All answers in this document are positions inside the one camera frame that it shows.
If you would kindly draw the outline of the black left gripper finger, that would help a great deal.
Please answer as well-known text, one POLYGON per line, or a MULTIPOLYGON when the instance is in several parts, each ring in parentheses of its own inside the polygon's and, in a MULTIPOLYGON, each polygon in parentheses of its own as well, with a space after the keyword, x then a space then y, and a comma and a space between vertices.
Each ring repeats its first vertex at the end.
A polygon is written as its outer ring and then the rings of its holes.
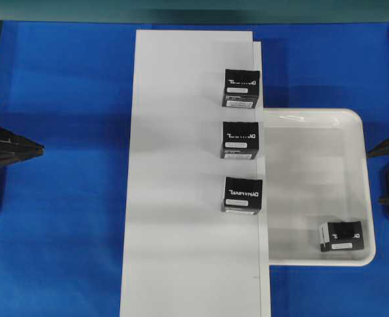
POLYGON ((43 154, 43 145, 0 127, 0 168, 43 154))

